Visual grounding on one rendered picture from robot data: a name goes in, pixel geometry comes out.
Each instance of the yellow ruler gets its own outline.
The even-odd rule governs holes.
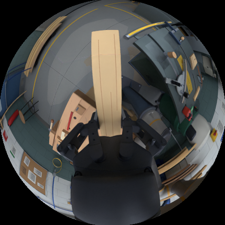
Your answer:
[[[121,134],[122,79],[118,30],[91,33],[95,101],[102,136]]]
[[[181,69],[183,71],[183,69],[184,69],[184,67],[183,67],[183,58],[182,58],[181,55],[178,57],[177,61],[179,62],[179,65],[180,65],[180,67],[181,67]],[[187,89],[188,89],[189,94],[193,90],[192,83],[191,83],[191,78],[190,78],[188,70],[187,70]]]

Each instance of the red clamp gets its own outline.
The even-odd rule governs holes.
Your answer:
[[[191,120],[192,114],[191,114],[191,110],[188,107],[185,106],[182,110],[182,113],[185,115],[185,117],[188,121]]]

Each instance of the red sign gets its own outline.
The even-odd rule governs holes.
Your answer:
[[[5,141],[7,141],[8,136],[7,136],[7,134],[6,134],[6,130],[4,130],[4,132],[3,132],[3,136],[4,136],[4,138],[5,138]]]

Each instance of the stool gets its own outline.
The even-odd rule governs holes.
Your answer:
[[[35,109],[34,109],[34,113],[33,113],[32,111],[30,111],[30,112],[32,113],[32,115],[31,115],[29,118],[27,118],[26,120],[24,119],[24,115],[25,115],[29,110],[31,110],[31,108],[34,108],[34,105],[35,105],[35,104],[33,104],[32,102],[31,102],[31,104],[32,104],[32,107],[30,107],[24,114],[21,112],[21,110],[22,110],[26,105],[25,105],[21,110],[19,110],[20,119],[21,119],[21,121],[22,121],[24,124],[25,124],[25,122],[26,122],[32,115],[34,115],[34,114],[37,112],[37,111],[35,111]]]

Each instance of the yellow level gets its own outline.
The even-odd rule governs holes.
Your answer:
[[[180,55],[177,59],[177,61],[179,62],[179,65],[183,71],[183,58],[182,56]],[[188,89],[188,92],[189,94],[192,92],[193,88],[192,88],[192,83],[191,83],[191,78],[190,78],[190,75],[189,75],[189,72],[187,70],[187,89]]]

